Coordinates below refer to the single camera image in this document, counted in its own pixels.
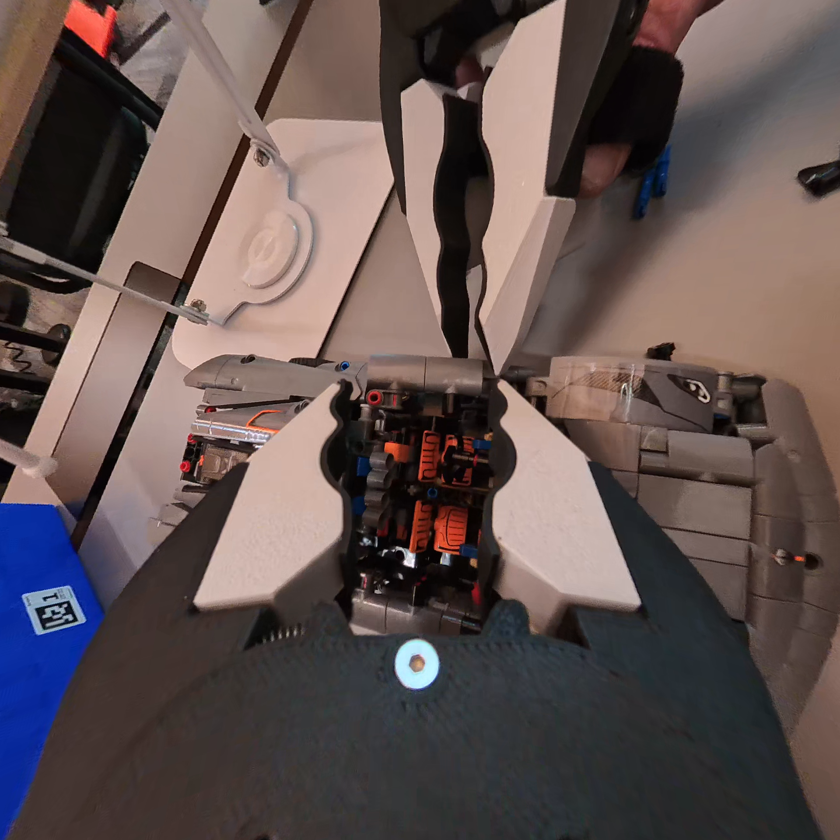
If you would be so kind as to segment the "black lego connector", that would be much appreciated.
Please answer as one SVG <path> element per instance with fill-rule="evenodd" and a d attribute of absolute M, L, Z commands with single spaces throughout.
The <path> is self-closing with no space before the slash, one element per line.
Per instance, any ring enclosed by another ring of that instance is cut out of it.
<path fill-rule="evenodd" d="M 840 160 L 806 167 L 796 175 L 798 183 L 812 196 L 822 198 L 839 189 Z"/>

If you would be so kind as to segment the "person's right hand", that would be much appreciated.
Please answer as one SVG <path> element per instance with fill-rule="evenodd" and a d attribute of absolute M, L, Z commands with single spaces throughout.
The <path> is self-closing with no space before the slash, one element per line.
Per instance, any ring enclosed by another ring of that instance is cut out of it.
<path fill-rule="evenodd" d="M 618 176 L 652 163 L 676 115 L 683 70 L 678 48 L 719 1 L 648 2 L 633 47 L 593 124 L 580 198 L 601 195 Z"/>

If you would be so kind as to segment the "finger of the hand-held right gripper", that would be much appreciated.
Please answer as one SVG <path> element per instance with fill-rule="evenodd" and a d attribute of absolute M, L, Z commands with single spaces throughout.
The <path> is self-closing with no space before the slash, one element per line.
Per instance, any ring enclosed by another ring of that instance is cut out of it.
<path fill-rule="evenodd" d="M 480 109 L 493 186 L 482 240 L 479 324 L 494 372 L 519 351 L 575 213 L 550 194 L 562 169 L 619 2 L 550 2 L 515 25 Z"/>
<path fill-rule="evenodd" d="M 419 80 L 401 95 L 404 212 L 436 321 L 452 356 L 485 360 L 476 308 L 480 259 L 470 264 L 469 183 L 484 186 L 483 82 L 450 88 Z"/>

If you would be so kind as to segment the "blue lego axle connector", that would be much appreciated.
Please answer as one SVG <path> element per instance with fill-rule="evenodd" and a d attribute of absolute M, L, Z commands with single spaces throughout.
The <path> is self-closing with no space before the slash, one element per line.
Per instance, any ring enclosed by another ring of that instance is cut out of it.
<path fill-rule="evenodd" d="M 656 161 L 643 173 L 633 202 L 632 219 L 644 218 L 651 201 L 665 197 L 669 185 L 670 156 L 671 144 L 668 144 Z"/>

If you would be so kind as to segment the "grey orange lego car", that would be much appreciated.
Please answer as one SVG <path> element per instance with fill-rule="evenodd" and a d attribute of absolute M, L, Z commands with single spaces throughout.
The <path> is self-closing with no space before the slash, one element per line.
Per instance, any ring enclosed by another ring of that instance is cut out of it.
<path fill-rule="evenodd" d="M 823 670 L 838 623 L 838 498 L 802 394 L 760 375 L 669 359 L 560 357 L 510 368 L 524 394 L 612 474 L 697 568 L 736 622 L 786 731 Z M 334 366 L 335 374 L 329 370 Z M 354 381 L 350 494 L 363 633 L 457 635 L 480 624 L 480 507 L 490 488 L 490 367 L 380 354 L 363 362 L 222 355 L 203 391 L 180 485 L 149 522 L 157 545 L 331 379 Z"/>

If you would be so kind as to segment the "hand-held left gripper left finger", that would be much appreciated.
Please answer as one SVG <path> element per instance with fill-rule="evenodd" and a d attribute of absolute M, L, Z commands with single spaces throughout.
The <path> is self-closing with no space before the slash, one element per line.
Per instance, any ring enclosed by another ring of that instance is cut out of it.
<path fill-rule="evenodd" d="M 305 617 L 343 588 L 346 493 L 327 467 L 348 382 L 331 384 L 247 463 L 194 596 L 212 612 L 272 606 Z"/>

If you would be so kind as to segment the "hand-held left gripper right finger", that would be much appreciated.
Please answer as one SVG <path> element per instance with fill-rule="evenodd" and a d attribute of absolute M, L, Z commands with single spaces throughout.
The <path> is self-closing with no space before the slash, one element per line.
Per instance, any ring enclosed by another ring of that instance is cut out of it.
<path fill-rule="evenodd" d="M 529 614 L 634 613 L 641 600 L 589 459 L 506 381 L 490 389 L 488 421 L 483 596 L 519 601 Z"/>

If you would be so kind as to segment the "white book stand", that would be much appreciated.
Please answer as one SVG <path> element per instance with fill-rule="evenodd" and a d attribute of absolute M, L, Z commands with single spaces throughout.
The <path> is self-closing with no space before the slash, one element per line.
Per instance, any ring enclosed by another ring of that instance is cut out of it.
<path fill-rule="evenodd" d="M 377 2 L 163 6 L 187 58 L 28 438 L 55 470 L 10 501 L 89 493 L 180 280 L 187 366 L 319 352 L 392 191 Z"/>

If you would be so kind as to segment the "black office chair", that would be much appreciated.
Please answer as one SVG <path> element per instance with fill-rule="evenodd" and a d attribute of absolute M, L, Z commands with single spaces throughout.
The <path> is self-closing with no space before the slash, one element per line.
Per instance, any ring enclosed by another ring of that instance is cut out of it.
<path fill-rule="evenodd" d="M 63 28 L 2 173 L 10 238 L 96 272 L 163 112 Z"/>

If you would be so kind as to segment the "blue storage bin white tag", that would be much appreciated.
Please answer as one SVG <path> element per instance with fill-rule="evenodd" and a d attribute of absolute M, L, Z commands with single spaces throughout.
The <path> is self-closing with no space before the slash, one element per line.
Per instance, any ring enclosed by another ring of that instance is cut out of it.
<path fill-rule="evenodd" d="M 56 507 L 1 506 L 1 837 L 103 618 Z"/>

